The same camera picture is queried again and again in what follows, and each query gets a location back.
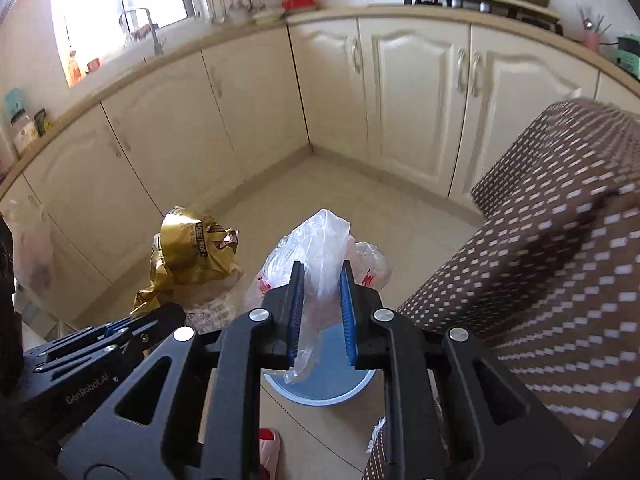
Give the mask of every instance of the gold snack bag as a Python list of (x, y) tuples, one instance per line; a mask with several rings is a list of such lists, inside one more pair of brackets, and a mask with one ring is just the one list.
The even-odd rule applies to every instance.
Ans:
[(244, 274), (236, 264), (237, 247), (237, 231), (174, 207), (154, 237), (150, 285), (136, 294), (130, 316), (144, 316), (167, 301), (193, 310), (225, 294)]

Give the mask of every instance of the blue bucket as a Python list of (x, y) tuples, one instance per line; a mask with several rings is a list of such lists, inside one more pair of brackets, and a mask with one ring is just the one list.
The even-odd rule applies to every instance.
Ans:
[(333, 406), (360, 393), (375, 370), (355, 370), (347, 359), (341, 324), (320, 333), (320, 360), (311, 375), (300, 383), (287, 384), (284, 378), (265, 374), (267, 382), (286, 399), (305, 406)]

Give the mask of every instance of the pink slipper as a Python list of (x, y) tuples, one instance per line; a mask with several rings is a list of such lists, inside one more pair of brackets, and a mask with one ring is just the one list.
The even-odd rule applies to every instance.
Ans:
[(260, 465), (266, 470), (268, 480), (275, 480), (280, 455), (280, 434), (272, 428), (258, 430)]

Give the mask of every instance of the window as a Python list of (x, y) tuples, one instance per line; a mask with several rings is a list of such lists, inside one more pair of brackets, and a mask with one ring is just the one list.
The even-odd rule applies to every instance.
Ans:
[[(125, 45), (126, 32), (146, 23), (143, 13), (127, 15), (129, 30), (123, 31), (118, 20), (124, 10), (146, 7), (158, 27), (164, 27), (194, 15), (191, 0), (51, 0), (52, 16), (60, 59), (68, 72), (71, 50), (76, 61), (86, 71), (87, 63), (95, 58), (104, 62), (117, 56)], [(72, 77), (67, 75), (69, 86)]]

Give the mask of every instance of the white fringe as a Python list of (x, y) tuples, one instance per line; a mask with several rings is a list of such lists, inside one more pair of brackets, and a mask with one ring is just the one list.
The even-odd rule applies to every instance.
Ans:
[(380, 430), (382, 430), (382, 426), (384, 425), (385, 425), (385, 417), (382, 417), (376, 424), (376, 427), (373, 428), (373, 431), (371, 432), (371, 440), (369, 440), (369, 445), (367, 446), (367, 453), (370, 454), (373, 451), (373, 446), (375, 445), (376, 439), (380, 434)]

